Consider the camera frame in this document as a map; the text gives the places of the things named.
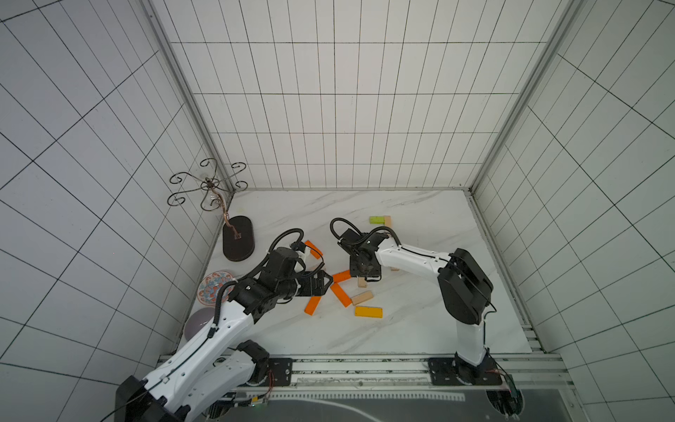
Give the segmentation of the natural wood block small diagonal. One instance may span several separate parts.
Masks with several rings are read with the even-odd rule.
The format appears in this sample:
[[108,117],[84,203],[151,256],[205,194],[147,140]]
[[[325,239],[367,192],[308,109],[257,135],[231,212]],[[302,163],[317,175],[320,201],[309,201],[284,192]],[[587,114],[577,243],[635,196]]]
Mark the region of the natural wood block small diagonal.
[[372,300],[373,298],[374,294],[371,291],[364,291],[358,295],[353,296],[351,300],[354,306],[358,306],[366,301]]

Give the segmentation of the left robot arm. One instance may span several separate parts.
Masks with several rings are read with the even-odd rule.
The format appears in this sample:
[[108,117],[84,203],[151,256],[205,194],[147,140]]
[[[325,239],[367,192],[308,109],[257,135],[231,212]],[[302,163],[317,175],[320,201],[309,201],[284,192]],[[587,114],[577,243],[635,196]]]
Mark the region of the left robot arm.
[[249,274],[225,282],[204,327],[143,379],[119,386],[110,420],[193,421],[240,386],[272,388],[270,354],[245,334],[276,305],[327,292],[332,277],[322,264],[307,269],[308,254],[321,256],[302,242],[272,248]]

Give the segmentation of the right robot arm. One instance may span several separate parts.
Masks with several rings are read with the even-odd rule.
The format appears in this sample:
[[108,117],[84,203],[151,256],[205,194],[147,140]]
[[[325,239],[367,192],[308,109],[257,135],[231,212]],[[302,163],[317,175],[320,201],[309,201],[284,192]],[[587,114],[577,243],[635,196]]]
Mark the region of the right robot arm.
[[494,286],[468,251],[436,252],[406,245],[384,226],[368,233],[351,228],[334,237],[350,257],[353,276],[376,282],[389,267],[439,286],[445,309],[456,323],[458,346],[451,370],[459,383],[476,385],[497,369],[485,345],[484,321],[486,309],[494,307]]

